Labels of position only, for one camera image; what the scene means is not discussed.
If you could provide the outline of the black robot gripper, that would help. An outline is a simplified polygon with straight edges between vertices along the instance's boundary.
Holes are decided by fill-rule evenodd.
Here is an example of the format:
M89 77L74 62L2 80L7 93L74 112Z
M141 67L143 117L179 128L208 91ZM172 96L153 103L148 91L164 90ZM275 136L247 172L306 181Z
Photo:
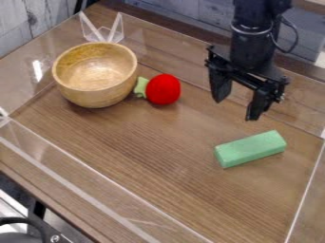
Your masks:
M279 26L247 28L244 25L231 25L231 31L227 53L220 53L215 46L207 47L204 66L209 73L212 99L220 103L229 95L232 82L237 82L254 91L244 119L256 121L268 106L282 100L288 83L272 63L274 51L279 47Z

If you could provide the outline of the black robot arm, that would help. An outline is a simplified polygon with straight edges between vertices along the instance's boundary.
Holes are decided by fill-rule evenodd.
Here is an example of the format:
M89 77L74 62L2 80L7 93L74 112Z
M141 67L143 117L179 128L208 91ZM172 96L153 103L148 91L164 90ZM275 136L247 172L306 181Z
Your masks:
M292 29L294 35L298 35L298 31L283 16L291 8L291 0L233 0L233 6L229 52L220 55L215 45L209 45L204 66L216 103L229 95L232 82L254 91L244 119L256 121L271 104L283 100L288 84L288 77L274 64L274 52L280 50L290 53L298 44L298 38L294 38L288 49L280 48L280 24Z

